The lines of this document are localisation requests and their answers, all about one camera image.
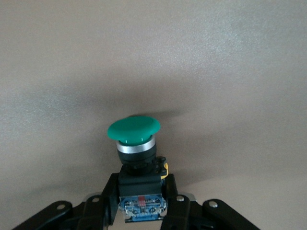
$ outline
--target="blue circuit board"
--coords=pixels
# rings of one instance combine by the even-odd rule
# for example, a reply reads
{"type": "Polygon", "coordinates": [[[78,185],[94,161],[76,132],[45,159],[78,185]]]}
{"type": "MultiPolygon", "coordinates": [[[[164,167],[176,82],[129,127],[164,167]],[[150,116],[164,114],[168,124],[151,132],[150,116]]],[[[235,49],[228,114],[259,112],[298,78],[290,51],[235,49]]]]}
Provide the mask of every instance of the blue circuit board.
{"type": "Polygon", "coordinates": [[[118,205],[125,222],[158,220],[166,210],[162,194],[122,196],[118,205]]]}

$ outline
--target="screw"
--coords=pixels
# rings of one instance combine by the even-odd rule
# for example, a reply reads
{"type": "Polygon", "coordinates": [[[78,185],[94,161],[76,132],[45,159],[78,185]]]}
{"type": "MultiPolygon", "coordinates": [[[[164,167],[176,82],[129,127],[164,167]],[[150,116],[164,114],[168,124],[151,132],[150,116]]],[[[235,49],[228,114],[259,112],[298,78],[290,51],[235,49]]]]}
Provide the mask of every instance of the screw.
{"type": "Polygon", "coordinates": [[[218,207],[217,203],[213,200],[209,201],[209,206],[210,207],[218,207]]]}
{"type": "Polygon", "coordinates": [[[92,200],[93,203],[96,203],[96,202],[98,202],[98,201],[99,201],[99,198],[98,198],[98,197],[95,197],[95,198],[92,200]]]}
{"type": "Polygon", "coordinates": [[[63,209],[63,208],[65,208],[65,205],[59,205],[59,206],[57,206],[57,210],[61,210],[61,209],[63,209]]]}
{"type": "Polygon", "coordinates": [[[181,195],[177,196],[177,201],[180,201],[180,202],[184,201],[184,197],[181,195]]]}

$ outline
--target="silver metal ring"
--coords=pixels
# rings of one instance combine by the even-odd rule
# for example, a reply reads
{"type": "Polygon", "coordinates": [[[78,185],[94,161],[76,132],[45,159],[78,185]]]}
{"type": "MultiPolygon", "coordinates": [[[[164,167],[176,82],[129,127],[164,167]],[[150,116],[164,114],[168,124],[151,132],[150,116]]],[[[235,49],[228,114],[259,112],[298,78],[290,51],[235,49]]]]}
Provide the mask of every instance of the silver metal ring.
{"type": "Polygon", "coordinates": [[[132,153],[144,152],[150,150],[155,145],[155,138],[154,135],[152,135],[148,142],[137,146],[125,146],[121,144],[119,141],[116,142],[116,145],[118,151],[122,153],[132,154],[132,153]]]}

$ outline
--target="beige background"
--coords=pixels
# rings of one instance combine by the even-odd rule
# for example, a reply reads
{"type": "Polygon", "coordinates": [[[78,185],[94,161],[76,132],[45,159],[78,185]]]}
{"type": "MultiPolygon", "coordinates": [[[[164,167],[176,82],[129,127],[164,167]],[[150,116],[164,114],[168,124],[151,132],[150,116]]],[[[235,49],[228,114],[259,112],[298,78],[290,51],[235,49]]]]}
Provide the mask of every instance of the beige background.
{"type": "Polygon", "coordinates": [[[180,191],[305,230],[306,63],[305,0],[1,0],[0,229],[102,191],[147,114],[180,191]]]}

